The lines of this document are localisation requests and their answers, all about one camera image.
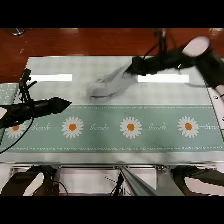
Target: yellow flower center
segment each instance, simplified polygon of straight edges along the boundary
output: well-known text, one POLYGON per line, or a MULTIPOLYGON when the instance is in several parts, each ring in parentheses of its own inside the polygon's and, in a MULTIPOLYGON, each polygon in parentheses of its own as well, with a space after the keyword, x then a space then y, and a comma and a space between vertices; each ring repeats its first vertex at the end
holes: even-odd
POLYGON ((70 125, 69 125, 69 129, 70 129, 71 131, 74 131, 74 130, 76 129, 76 124, 70 124, 70 125))
POLYGON ((191 129, 192 129, 192 124, 190 124, 190 123, 186 123, 186 124, 185 124, 185 128, 186 128, 187 130, 191 130, 191 129))
POLYGON ((19 130, 19 125, 13 126, 13 127, 12 127, 12 130, 13 130, 13 131, 18 131, 18 130, 19 130))
POLYGON ((135 126, 133 124, 128 124, 128 130, 133 131, 135 129, 135 126))

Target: white daisy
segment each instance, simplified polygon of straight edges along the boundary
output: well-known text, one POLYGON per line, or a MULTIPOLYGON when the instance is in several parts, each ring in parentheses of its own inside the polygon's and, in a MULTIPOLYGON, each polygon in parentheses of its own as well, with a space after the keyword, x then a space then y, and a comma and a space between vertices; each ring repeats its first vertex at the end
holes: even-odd
POLYGON ((16 126, 6 128, 5 131, 8 138, 18 138, 23 134, 23 132, 26 129, 27 129, 27 125, 26 125, 26 122, 24 122, 16 126))
POLYGON ((186 116, 180 118, 177 127, 179 128, 179 131, 182 131, 182 135, 184 135, 185 137, 194 138, 194 136, 197 136, 197 134, 199 133, 199 127, 194 118, 186 116))
POLYGON ((64 135, 66 135, 66 138, 70 137, 71 139, 82 134, 84 124, 78 117, 69 117, 63 122, 62 127, 62 131, 64 132, 64 135))
POLYGON ((123 135, 130 139, 139 136, 141 134, 140 131, 142 130, 140 121, 134 117, 126 117, 121 122, 120 127, 120 131, 123 131, 123 135))

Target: wooden floor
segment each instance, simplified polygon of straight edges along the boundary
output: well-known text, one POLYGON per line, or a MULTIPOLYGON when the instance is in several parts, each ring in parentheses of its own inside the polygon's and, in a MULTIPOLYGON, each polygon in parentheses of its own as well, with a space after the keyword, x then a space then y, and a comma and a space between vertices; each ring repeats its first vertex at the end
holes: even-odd
MULTIPOLYGON (((195 36, 209 36, 214 50, 224 57, 222 28, 168 28, 167 32, 177 46, 195 36)), ((0 83, 18 82, 30 56, 144 55, 156 42, 152 28, 27 28, 21 36, 1 28, 0 83)))

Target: brown wooden surface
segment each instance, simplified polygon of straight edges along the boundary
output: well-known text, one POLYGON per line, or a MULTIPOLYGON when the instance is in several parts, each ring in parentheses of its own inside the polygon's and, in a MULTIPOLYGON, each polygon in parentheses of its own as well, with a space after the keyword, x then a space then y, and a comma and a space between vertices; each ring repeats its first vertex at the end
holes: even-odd
MULTIPOLYGON (((209 36, 224 57, 222 28, 168 28, 177 46, 209 36)), ((152 28, 29 28, 21 36, 0 29, 0 83, 18 82, 30 56, 144 55, 157 42, 152 28)))

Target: gray cloth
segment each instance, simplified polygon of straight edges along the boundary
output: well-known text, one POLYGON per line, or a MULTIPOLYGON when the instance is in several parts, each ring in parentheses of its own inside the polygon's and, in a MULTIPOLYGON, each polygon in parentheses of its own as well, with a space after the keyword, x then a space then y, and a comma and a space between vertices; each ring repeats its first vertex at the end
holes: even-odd
POLYGON ((138 83, 136 75, 125 72, 130 65, 131 62, 91 83, 87 93, 91 101, 109 100, 122 94, 129 86, 138 83))

